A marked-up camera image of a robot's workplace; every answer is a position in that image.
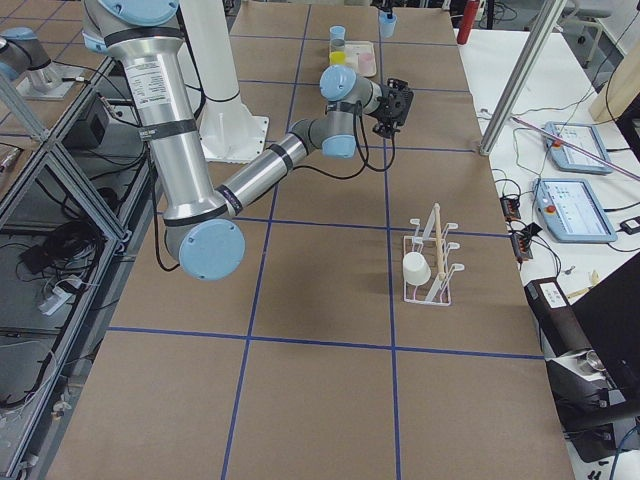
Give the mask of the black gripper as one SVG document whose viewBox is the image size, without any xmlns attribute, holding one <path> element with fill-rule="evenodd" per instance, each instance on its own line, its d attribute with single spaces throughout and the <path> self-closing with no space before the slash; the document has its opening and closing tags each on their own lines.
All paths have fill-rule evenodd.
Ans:
<svg viewBox="0 0 640 480">
<path fill-rule="evenodd" d="M 405 124 L 414 92 L 404 80 L 389 78 L 381 85 L 381 94 L 376 97 L 377 108 L 372 117 L 377 120 L 373 132 L 382 138 L 394 138 Z"/>
</svg>

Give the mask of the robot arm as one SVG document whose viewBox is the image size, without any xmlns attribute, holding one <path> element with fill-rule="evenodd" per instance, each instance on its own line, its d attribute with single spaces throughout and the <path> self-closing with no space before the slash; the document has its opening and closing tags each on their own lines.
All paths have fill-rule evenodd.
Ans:
<svg viewBox="0 0 640 480">
<path fill-rule="evenodd" d="M 196 119 L 179 66 L 184 43 L 176 1 L 86 1 L 88 48 L 120 61 L 140 116 L 140 138 L 154 156 L 168 206 L 165 244 L 190 276 L 219 280 L 230 275 L 245 252 L 232 219 L 284 179 L 311 153 L 351 158 L 356 120 L 376 119 L 374 133 L 394 139 L 408 116 L 413 92 L 402 80 L 375 83 L 346 66 L 327 67 L 320 92 L 327 101 L 320 119 L 296 122 L 278 142 L 226 182 L 214 186 Z"/>
<path fill-rule="evenodd" d="M 371 5 L 383 12 L 389 18 L 393 15 L 393 0 L 372 0 Z"/>
</svg>

